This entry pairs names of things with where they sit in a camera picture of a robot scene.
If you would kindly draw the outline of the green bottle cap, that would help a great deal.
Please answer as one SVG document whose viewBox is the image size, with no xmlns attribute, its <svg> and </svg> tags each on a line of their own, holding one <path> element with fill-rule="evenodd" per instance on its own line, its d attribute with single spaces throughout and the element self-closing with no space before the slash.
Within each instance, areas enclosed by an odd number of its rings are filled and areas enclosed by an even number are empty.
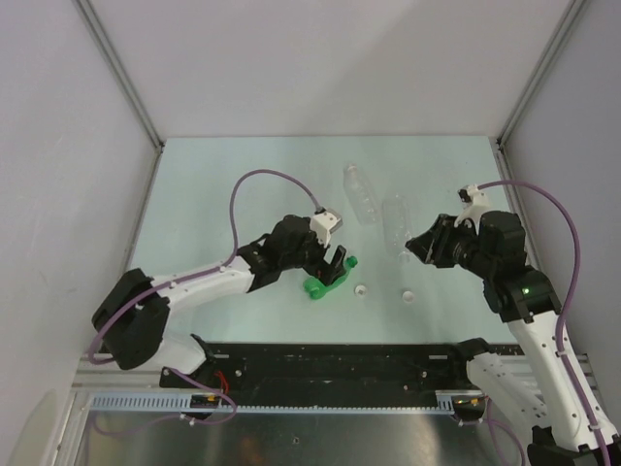
<svg viewBox="0 0 621 466">
<path fill-rule="evenodd" d="M 355 256 L 350 256 L 346 259 L 345 265 L 351 269 L 355 268 L 358 265 L 358 259 Z"/>
</svg>

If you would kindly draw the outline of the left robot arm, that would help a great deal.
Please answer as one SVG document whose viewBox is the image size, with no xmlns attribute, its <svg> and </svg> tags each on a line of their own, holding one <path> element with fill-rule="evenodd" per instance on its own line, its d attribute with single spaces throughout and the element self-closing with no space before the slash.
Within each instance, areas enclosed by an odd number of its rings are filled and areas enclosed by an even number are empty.
<svg viewBox="0 0 621 466">
<path fill-rule="evenodd" d="M 226 296 L 256 291 L 293 269 L 305 271 L 324 288 L 339 284 L 348 273 L 346 250 L 337 247 L 330 261 L 325 255 L 342 224 L 329 210 L 311 217 L 289 215 L 272 232 L 205 270 L 160 278 L 140 268 L 130 270 L 95 312 L 93 326 L 120 369 L 154 363 L 180 371 L 193 387 L 204 387 L 214 376 L 207 345 L 196 335 L 174 331 L 173 317 Z"/>
</svg>

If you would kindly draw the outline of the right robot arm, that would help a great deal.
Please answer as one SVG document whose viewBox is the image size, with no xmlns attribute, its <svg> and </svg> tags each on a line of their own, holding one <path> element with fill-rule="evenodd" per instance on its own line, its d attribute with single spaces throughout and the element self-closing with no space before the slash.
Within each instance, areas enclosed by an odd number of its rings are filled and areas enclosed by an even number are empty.
<svg viewBox="0 0 621 466">
<path fill-rule="evenodd" d="M 423 263 L 456 265 L 481 278 L 491 311 L 522 349 L 537 389 L 514 377 L 481 339 L 458 345 L 447 376 L 459 389 L 474 385 L 513 425 L 532 465 L 617 465 L 620 435 L 594 396 L 569 336 L 557 330 L 561 306 L 548 277 L 528 265 L 517 215 L 491 211 L 478 223 L 440 215 L 406 243 Z"/>
</svg>

